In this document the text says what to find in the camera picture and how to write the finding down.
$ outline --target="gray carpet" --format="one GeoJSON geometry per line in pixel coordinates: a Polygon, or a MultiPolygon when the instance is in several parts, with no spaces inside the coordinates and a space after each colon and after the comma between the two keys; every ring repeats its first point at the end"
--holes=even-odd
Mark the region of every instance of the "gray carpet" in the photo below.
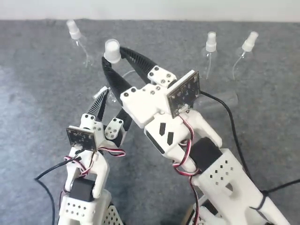
{"type": "MultiPolygon", "coordinates": [[[[237,90],[233,114],[255,182],[271,188],[300,177],[299,24],[81,20],[78,26],[99,52],[106,39],[115,38],[177,76],[201,69],[206,33],[216,31],[218,67],[202,87],[209,93],[237,90]],[[234,51],[251,30],[259,33],[255,63],[233,83],[228,77],[234,51]]],[[[0,224],[47,225],[50,201],[33,178],[68,154],[65,127],[79,125],[106,81],[97,68],[76,64],[64,21],[1,21],[0,31],[0,224]]],[[[206,118],[238,157],[226,113],[206,118]]],[[[179,224],[194,202],[187,179],[135,124],[123,148],[124,158],[106,156],[111,167],[106,188],[121,218],[128,225],[179,224]]],[[[43,178],[56,205],[65,178],[64,168],[43,178]]],[[[300,224],[300,185],[271,198],[292,225],[300,224]]]]}

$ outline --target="black plastic part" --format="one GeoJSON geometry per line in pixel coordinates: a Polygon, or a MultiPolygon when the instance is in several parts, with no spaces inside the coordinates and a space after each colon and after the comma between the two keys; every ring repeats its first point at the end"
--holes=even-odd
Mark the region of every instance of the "black plastic part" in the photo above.
{"type": "Polygon", "coordinates": [[[109,90],[103,91],[97,99],[94,101],[92,106],[89,108],[87,114],[93,115],[96,117],[96,121],[102,121],[106,99],[108,96],[109,90]]]}
{"type": "Polygon", "coordinates": [[[197,141],[189,154],[201,172],[209,168],[221,155],[220,149],[208,137],[197,141]]]}
{"type": "Polygon", "coordinates": [[[155,141],[155,139],[151,136],[151,134],[148,131],[146,131],[146,136],[150,139],[150,141],[152,141],[154,146],[160,151],[161,154],[165,153],[162,147],[155,141]]]}
{"type": "Polygon", "coordinates": [[[160,126],[159,126],[159,134],[162,136],[165,134],[165,126],[166,126],[166,123],[160,123],[160,126]]]}
{"type": "Polygon", "coordinates": [[[129,64],[135,69],[140,78],[142,78],[145,83],[150,83],[150,80],[147,78],[148,73],[157,65],[157,63],[129,48],[120,47],[120,53],[122,58],[127,59],[129,64]]]}
{"type": "Polygon", "coordinates": [[[102,57],[102,68],[104,75],[112,89],[112,92],[114,93],[118,102],[123,105],[120,99],[120,95],[132,86],[122,76],[120,76],[116,71],[112,69],[111,63],[104,57],[102,57]]]}
{"type": "Polygon", "coordinates": [[[211,204],[210,200],[207,199],[202,206],[207,208],[212,214],[217,215],[218,210],[213,206],[213,204],[211,204]]]}
{"type": "Polygon", "coordinates": [[[93,198],[93,188],[95,186],[95,182],[85,178],[76,178],[73,181],[72,189],[70,191],[70,197],[78,200],[82,200],[85,202],[92,202],[93,198]]]}
{"type": "Polygon", "coordinates": [[[128,113],[125,112],[124,109],[121,109],[116,117],[120,120],[123,120],[123,128],[125,131],[128,131],[132,122],[132,118],[128,115],[128,113]]]}
{"type": "Polygon", "coordinates": [[[169,132],[168,133],[168,139],[167,139],[168,145],[173,144],[173,138],[174,138],[174,133],[173,132],[169,132]]]}

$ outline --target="robotic arm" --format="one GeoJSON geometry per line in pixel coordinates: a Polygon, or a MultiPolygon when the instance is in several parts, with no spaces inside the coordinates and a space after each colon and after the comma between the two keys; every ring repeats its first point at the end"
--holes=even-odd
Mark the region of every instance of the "robotic arm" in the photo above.
{"type": "Polygon", "coordinates": [[[82,115],[80,126],[67,128],[72,148],[65,159],[76,159],[67,164],[66,194],[61,201],[59,225],[77,224],[76,221],[81,225],[102,225],[104,221],[123,225],[111,204],[111,194],[104,189],[109,164],[103,152],[125,155],[119,147],[132,119],[121,110],[107,126],[103,125],[101,120],[107,95],[108,89],[103,87],[93,105],[82,115]],[[91,174],[96,176],[94,181],[87,177],[91,174]]]}
{"type": "MultiPolygon", "coordinates": [[[[204,193],[199,207],[201,224],[289,225],[272,200],[263,196],[245,174],[231,151],[221,148],[222,139],[216,131],[193,110],[193,102],[200,96],[198,72],[191,70],[177,81],[173,73],[133,50],[121,47],[120,53],[146,85],[141,89],[132,87],[102,58],[111,89],[162,156],[193,175],[192,184],[204,193]],[[200,139],[187,153],[182,145],[192,139],[194,132],[200,139]]],[[[192,222],[195,215],[187,224],[197,224],[198,218],[192,222]]]]}

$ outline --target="perforated panel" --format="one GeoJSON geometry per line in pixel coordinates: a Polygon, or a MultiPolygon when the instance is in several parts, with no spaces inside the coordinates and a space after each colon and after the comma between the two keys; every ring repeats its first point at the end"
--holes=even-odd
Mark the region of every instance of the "perforated panel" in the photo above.
{"type": "Polygon", "coordinates": [[[118,211],[114,205],[108,207],[103,225],[123,225],[121,218],[119,217],[118,211]]]}

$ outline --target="red white black wire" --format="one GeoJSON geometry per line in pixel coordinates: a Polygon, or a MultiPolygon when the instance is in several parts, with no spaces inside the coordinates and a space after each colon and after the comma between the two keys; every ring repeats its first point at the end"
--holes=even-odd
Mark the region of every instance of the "red white black wire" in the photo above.
{"type": "Polygon", "coordinates": [[[180,175],[189,177],[188,181],[189,181],[189,184],[192,188],[192,191],[193,191],[194,196],[195,196],[195,201],[196,201],[196,209],[195,209],[195,217],[194,217],[194,220],[193,220],[193,225],[197,225],[198,220],[199,220],[199,198],[198,198],[197,191],[195,190],[195,187],[192,184],[192,177],[197,175],[200,171],[197,169],[194,172],[186,172],[186,171],[181,171],[181,170],[178,169],[178,167],[182,166],[187,161],[187,159],[189,157],[189,154],[191,152],[191,147],[192,147],[192,140],[195,137],[195,133],[194,133],[193,128],[189,125],[189,123],[186,122],[181,116],[180,116],[180,118],[182,119],[184,125],[189,129],[191,137],[190,137],[190,139],[183,140],[182,142],[179,143],[180,146],[186,146],[186,151],[185,151],[185,154],[183,156],[182,161],[180,163],[173,162],[172,166],[175,169],[175,171],[177,173],[179,173],[180,175]]]}

